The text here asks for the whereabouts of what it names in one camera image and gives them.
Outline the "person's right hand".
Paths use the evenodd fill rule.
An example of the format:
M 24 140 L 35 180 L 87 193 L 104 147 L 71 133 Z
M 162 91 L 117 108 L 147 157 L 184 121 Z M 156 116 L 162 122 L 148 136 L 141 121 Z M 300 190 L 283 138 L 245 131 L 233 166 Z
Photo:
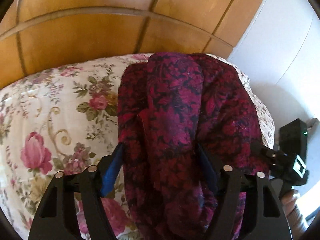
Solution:
M 300 194 L 297 190 L 290 190 L 280 200 L 291 230 L 292 239 L 300 239 L 308 228 L 307 222 L 296 204 L 299 197 Z

